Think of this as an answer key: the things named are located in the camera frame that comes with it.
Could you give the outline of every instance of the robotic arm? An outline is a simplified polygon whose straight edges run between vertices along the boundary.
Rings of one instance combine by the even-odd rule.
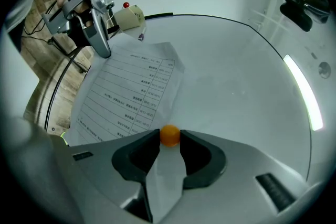
[[[77,14],[75,8],[84,1],[89,3],[90,9]],[[113,0],[66,0],[54,14],[43,14],[43,19],[52,35],[67,33],[76,46],[92,46],[99,56],[108,58],[111,51],[103,16],[113,14],[113,6]]]

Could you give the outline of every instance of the white paper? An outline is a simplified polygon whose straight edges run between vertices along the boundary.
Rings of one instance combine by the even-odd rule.
[[[109,40],[111,57],[94,57],[76,96],[70,146],[113,140],[164,126],[184,67],[173,46],[146,44],[126,34]]]

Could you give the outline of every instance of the wooden floor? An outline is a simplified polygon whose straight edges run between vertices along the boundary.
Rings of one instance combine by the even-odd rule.
[[[34,0],[25,22],[28,33],[32,32],[33,28],[40,21],[41,14],[46,12],[53,1],[54,0]],[[42,31],[33,34],[32,37],[47,41],[51,38],[51,34],[45,26]],[[72,40],[66,35],[59,34],[56,35],[55,38],[62,44],[67,52],[72,51],[76,47]],[[40,79],[26,108],[24,118],[43,127],[50,97],[69,59],[62,55],[53,45],[48,45],[44,41],[32,38],[22,38],[21,55]],[[86,68],[89,68],[92,56],[93,50],[91,47],[85,47],[76,57],[76,60]],[[84,76],[85,73],[80,73],[79,69],[74,65],[71,65],[68,69],[52,106],[48,126],[49,134],[60,135],[69,128],[71,107]]]

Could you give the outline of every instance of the orange ball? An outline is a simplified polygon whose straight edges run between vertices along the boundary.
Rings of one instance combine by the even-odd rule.
[[[165,146],[176,146],[180,142],[180,137],[180,130],[174,125],[166,125],[160,130],[160,141]]]

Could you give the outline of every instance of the black cable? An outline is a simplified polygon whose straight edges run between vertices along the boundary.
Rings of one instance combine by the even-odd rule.
[[[148,15],[148,16],[145,16],[145,20],[161,18],[161,17],[170,17],[170,16],[174,16],[174,13],[173,12],[168,12],[168,13],[159,13],[159,14]],[[118,31],[119,29],[120,29],[119,25],[114,25],[114,26],[107,29],[107,33],[111,34],[111,33],[114,33],[116,31]]]
[[[75,57],[77,56],[77,54],[82,50],[83,47],[78,47],[76,49],[74,49],[72,52],[73,52],[73,56],[70,58],[70,61],[68,62],[67,66],[65,67],[65,69],[63,70],[61,76],[59,77],[58,81],[57,81],[57,84],[54,88],[54,91],[51,95],[51,98],[50,98],[50,102],[49,102],[49,106],[48,106],[48,110],[47,110],[47,115],[46,115],[46,121],[45,121],[45,124],[44,124],[44,130],[46,130],[46,132],[48,131],[48,123],[49,123],[49,118],[50,118],[50,112],[51,112],[51,107],[53,105],[53,102],[54,102],[54,99],[55,99],[55,96],[56,96],[56,92],[58,90],[58,87],[60,86],[61,82],[62,82],[62,79],[65,75],[65,73],[68,71],[70,65],[72,64],[72,62],[75,60]]]
[[[118,30],[118,31],[115,31],[115,32],[113,33],[113,35],[112,35],[109,39],[111,39],[112,37],[114,37],[118,32],[119,32],[119,30]]]
[[[64,52],[60,49],[60,48],[58,48],[56,45],[55,45],[55,43],[54,42],[50,42],[56,49],[58,49],[58,51],[60,51],[60,52],[62,52],[62,54],[64,55]],[[87,71],[88,71],[88,69],[86,68],[86,66],[84,66],[82,63],[80,63],[80,62],[77,62],[77,61],[73,61],[73,62],[75,62],[76,64],[78,64],[79,66],[81,66],[82,67],[82,69],[84,69],[84,72],[86,73]]]
[[[24,37],[24,38],[32,38],[32,39],[36,39],[36,40],[41,40],[41,41],[44,41],[46,44],[49,44],[48,41],[44,40],[44,39],[41,39],[41,38],[37,38],[37,37],[26,37],[26,36],[21,36],[21,37]]]
[[[51,12],[51,10],[53,9],[53,7],[55,6],[55,4],[57,3],[57,1],[54,1],[49,7],[48,7],[48,9],[47,9],[47,11],[46,11],[46,14],[49,14],[50,12]],[[32,34],[35,34],[35,33],[37,33],[37,32],[40,32],[40,31],[42,31],[42,29],[44,28],[44,26],[46,25],[46,23],[44,22],[43,23],[43,25],[42,25],[42,28],[40,29],[40,30],[36,30],[36,28],[39,26],[39,24],[42,22],[42,20],[43,20],[43,18],[41,18],[41,20],[37,23],[37,25],[34,27],[34,29],[33,29],[33,31],[31,31],[31,33],[28,33],[27,31],[26,31],[26,26],[24,26],[24,31],[25,31],[25,33],[27,34],[27,35],[32,35]]]

